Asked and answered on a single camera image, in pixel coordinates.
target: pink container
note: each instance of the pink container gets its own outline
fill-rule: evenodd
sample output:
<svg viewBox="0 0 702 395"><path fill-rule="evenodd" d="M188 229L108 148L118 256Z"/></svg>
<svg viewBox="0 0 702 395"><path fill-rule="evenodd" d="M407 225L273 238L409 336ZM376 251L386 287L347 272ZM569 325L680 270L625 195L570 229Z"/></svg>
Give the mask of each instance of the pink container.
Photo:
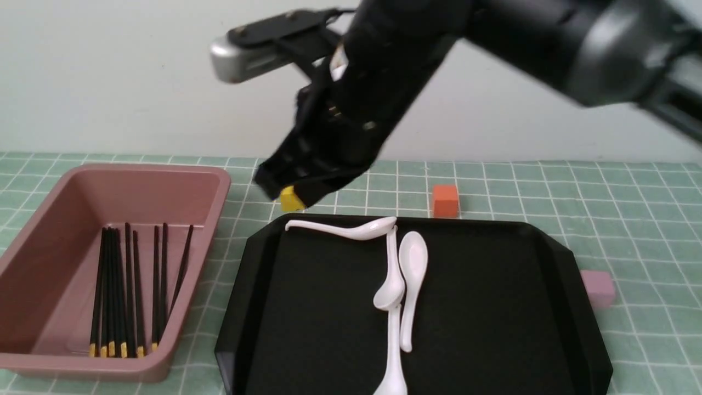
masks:
<svg viewBox="0 0 702 395"><path fill-rule="evenodd" d="M229 174L213 167L87 164L69 171L0 257L0 368L39 377L163 380L229 187ZM169 306L192 224L187 272L155 352L90 358L100 231L112 226L124 235L125 222L139 232L146 344L151 344L154 225L169 227Z"/></svg>

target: white ceramic spoon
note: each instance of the white ceramic spoon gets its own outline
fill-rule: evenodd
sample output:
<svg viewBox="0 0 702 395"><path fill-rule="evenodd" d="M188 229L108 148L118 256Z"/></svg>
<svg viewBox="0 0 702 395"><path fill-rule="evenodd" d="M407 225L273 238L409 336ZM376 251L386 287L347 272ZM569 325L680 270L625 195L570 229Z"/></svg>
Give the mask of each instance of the white ceramic spoon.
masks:
<svg viewBox="0 0 702 395"><path fill-rule="evenodd" d="M285 224L285 230L290 228L306 228L314 231L331 233L332 235L341 236L351 240L370 240L382 235L385 235L395 226L397 217L387 216L379 218L375 221L367 222L355 228L340 228L338 226L319 224L317 222L302 221L300 219L291 219Z"/></svg>
<svg viewBox="0 0 702 395"><path fill-rule="evenodd" d="M388 364L385 366L385 377L373 395L407 395L399 355L400 309L402 305L398 304L388 311Z"/></svg>
<svg viewBox="0 0 702 395"><path fill-rule="evenodd" d="M424 275L427 273L429 253L427 243L417 232L409 232L399 245L399 266L407 284L407 298L404 301L402 325L400 328L400 347L402 351L412 351L412 325L414 310L417 306L419 289L422 288Z"/></svg>
<svg viewBox="0 0 702 395"><path fill-rule="evenodd" d="M402 301L404 296L404 280L399 271L397 261L397 227L393 226L388 232L388 275L385 282L378 288L376 296L373 297L373 305L376 309L389 311Z"/></svg>

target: table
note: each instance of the table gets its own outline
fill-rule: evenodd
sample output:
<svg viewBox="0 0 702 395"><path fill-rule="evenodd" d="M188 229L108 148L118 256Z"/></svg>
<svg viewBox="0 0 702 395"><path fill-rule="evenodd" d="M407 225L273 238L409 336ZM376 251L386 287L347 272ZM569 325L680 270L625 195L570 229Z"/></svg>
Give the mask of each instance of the table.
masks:
<svg viewBox="0 0 702 395"><path fill-rule="evenodd" d="M0 153L0 254L69 169L89 162L200 164L232 177L173 368L159 384L72 382L0 370L0 394L223 393L213 347L246 237L282 215L251 185L256 158ZM614 364L611 394L702 394L702 167L619 162L377 162L308 212L430 215L454 184L463 219L525 221L605 270L617 300L597 314Z"/></svg>

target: black plate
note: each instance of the black plate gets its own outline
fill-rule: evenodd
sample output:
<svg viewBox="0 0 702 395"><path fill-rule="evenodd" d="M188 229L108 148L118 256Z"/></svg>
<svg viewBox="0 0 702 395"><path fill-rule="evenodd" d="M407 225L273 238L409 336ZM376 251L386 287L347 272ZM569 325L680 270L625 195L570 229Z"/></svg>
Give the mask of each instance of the black plate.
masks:
<svg viewBox="0 0 702 395"><path fill-rule="evenodd" d="M377 217L287 214L251 236L216 345L229 394L372 394L385 373L385 238L292 228ZM605 394L612 366L573 254L517 222L399 218L429 250L411 395Z"/></svg>

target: pink cube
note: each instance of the pink cube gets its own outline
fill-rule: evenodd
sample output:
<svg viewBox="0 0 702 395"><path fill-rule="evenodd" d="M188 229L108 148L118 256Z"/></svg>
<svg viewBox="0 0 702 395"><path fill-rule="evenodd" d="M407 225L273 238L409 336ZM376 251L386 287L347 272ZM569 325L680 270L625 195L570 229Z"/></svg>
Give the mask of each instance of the pink cube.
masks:
<svg viewBox="0 0 702 395"><path fill-rule="evenodd" d="M609 308L616 299L614 281L606 271L580 271L593 310Z"/></svg>

